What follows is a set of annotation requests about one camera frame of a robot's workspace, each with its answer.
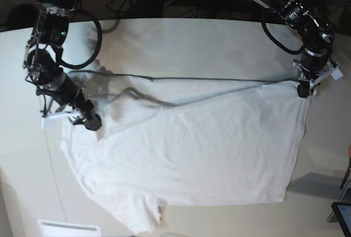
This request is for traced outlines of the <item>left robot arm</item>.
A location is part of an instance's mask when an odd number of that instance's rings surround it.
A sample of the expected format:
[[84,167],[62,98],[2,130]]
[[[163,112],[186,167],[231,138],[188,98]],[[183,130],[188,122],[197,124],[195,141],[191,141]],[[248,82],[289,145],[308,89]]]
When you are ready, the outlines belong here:
[[[299,97],[307,98],[315,94],[315,87],[325,77],[332,75],[338,68],[330,59],[335,35],[330,31],[318,12],[312,11],[302,0],[253,0],[264,7],[261,14],[261,26],[268,38],[284,52],[300,55],[294,61],[298,70],[297,92]],[[277,15],[287,26],[295,30],[301,37],[302,46],[292,50],[284,46],[268,30],[266,19]]]

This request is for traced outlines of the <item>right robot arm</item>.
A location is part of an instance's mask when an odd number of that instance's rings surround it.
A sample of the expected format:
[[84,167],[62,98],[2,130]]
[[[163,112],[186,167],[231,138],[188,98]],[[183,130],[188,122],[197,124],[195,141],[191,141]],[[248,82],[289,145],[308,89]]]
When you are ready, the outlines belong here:
[[[91,12],[78,8],[79,1],[37,0],[41,9],[26,44],[23,68],[27,71],[25,80],[36,87],[36,95],[50,97],[59,105],[55,113],[43,107],[43,118],[68,117],[73,125],[83,125],[90,131],[97,131],[102,122],[93,103],[84,97],[83,87],[64,72],[64,69],[80,70],[87,67],[97,58],[101,49],[103,32],[99,20]],[[62,59],[72,14],[91,18],[97,30],[93,54],[79,65],[68,64]]]

